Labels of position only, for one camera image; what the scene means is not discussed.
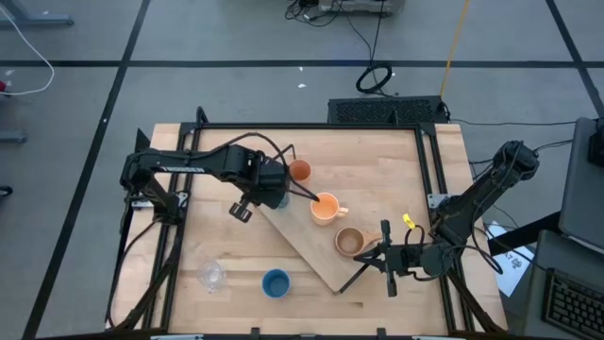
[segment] white cable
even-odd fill
[[[24,37],[23,33],[21,33],[21,30],[19,29],[19,27],[15,24],[15,22],[12,21],[12,19],[10,19],[10,16],[8,16],[8,14],[4,11],[4,9],[2,8],[2,6],[0,6],[0,10],[4,14],[4,16],[6,16],[7,19],[10,21],[10,23],[12,24],[12,26],[15,27],[15,29],[17,30],[17,33],[19,33],[19,36],[21,36],[21,39],[23,39],[23,41],[27,44],[27,46],[29,46],[29,48],[31,48],[31,50],[34,51],[34,53],[36,53],[38,55],[38,57],[40,57],[40,59],[43,60],[46,63],[46,65],[48,65],[48,67],[50,68],[50,78],[48,79],[48,82],[46,83],[46,85],[44,85],[44,87],[39,88],[37,90],[25,91],[25,92],[20,92],[20,93],[5,93],[5,92],[0,92],[0,94],[7,94],[7,95],[36,94],[36,93],[39,93],[39,92],[42,92],[42,91],[48,89],[48,87],[50,86],[50,84],[53,82],[53,79],[55,78],[55,69],[53,68],[53,65],[51,65],[50,62],[48,62],[48,60],[46,60],[46,58],[43,57],[40,54],[40,52],[38,52],[38,50],[36,48],[34,48],[34,46],[32,46],[31,43],[29,43],[27,41],[27,39]]]

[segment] wooden tabletop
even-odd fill
[[[175,149],[179,125],[156,125],[151,146]],[[246,131],[206,129],[200,150],[209,150]],[[361,190],[354,223],[378,229],[389,219],[395,243],[406,231],[401,215],[429,226],[415,137],[407,130],[259,130],[280,147],[294,144],[313,171],[349,176],[346,189]],[[463,138],[457,125],[437,126],[441,159],[449,193],[462,193],[472,183]],[[438,193],[429,140],[424,140],[433,191]],[[265,141],[248,138],[238,144],[275,153]],[[384,169],[396,169],[396,176]],[[170,175],[157,174],[167,188]],[[247,224],[228,214],[241,196],[234,186],[210,176],[195,176],[183,248],[176,281],[170,332],[249,333],[259,327],[264,334],[376,334],[385,328],[390,335],[447,333],[439,282],[397,278],[398,296],[387,297],[386,278],[376,270],[365,272],[346,292],[334,295],[323,280],[260,211]],[[151,220],[150,209],[135,212],[128,241]],[[419,240],[419,232],[411,242]],[[113,317],[122,320],[149,284],[159,227],[151,229],[126,258],[113,304]],[[483,249],[484,236],[477,233]],[[210,294],[196,272],[204,258],[213,258],[226,271],[226,284]],[[467,285],[483,309],[499,326],[507,328],[495,282],[495,273],[474,251],[464,252]],[[264,273],[286,270],[292,289],[282,299],[266,297],[260,288]],[[155,315],[160,314],[163,291],[158,294]],[[451,287],[458,329],[462,329],[459,297]],[[159,324],[156,316],[154,325]]]

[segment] paper sheet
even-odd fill
[[[493,236],[499,236],[507,232],[495,221],[489,226],[489,231]],[[533,253],[525,246],[518,247],[515,250],[532,260]],[[509,298],[518,285],[518,282],[520,282],[520,279],[522,279],[522,276],[527,271],[527,268],[529,268],[529,262],[512,251],[497,255],[495,256],[495,259],[503,269],[503,274],[497,274],[497,286],[501,293]]]

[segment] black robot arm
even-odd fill
[[[395,297],[396,281],[394,275],[413,275],[416,280],[430,281],[447,276],[455,285],[460,296],[476,316],[482,328],[487,332],[502,330],[482,310],[462,279],[452,269],[454,259],[460,259],[467,245],[467,239],[474,237],[475,222],[488,210],[498,198],[520,180],[531,179],[539,161],[537,155],[522,142],[507,142],[496,152],[493,168],[482,175],[463,194],[444,199],[430,214],[430,244],[392,245],[390,222],[381,221],[382,242],[375,248],[357,256],[355,261],[365,265],[343,287],[342,293],[369,265],[386,273],[388,296]],[[418,278],[410,268],[421,267],[428,277]]]
[[[247,205],[265,204],[271,209],[279,203],[290,187],[287,164],[266,157],[261,151],[232,144],[211,151],[159,151],[153,148],[126,158],[120,184],[130,193],[140,192],[154,207],[156,220],[176,224],[182,219],[178,196],[167,193],[155,179],[156,173],[188,173],[211,175],[239,188],[243,194],[229,213],[247,222],[252,213]],[[304,188],[306,196],[317,199]]]

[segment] orange cup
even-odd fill
[[[381,232],[369,232],[356,228],[342,228],[336,234],[336,249],[346,257],[355,257],[370,244],[381,240]]]
[[[310,181],[310,164],[307,161],[294,160],[290,162],[290,176],[300,184],[308,184]]]
[[[317,194],[319,201],[310,203],[310,216],[312,221],[319,226],[326,226],[333,222],[336,217],[344,217],[348,214],[347,208],[341,208],[336,196],[329,193]]]

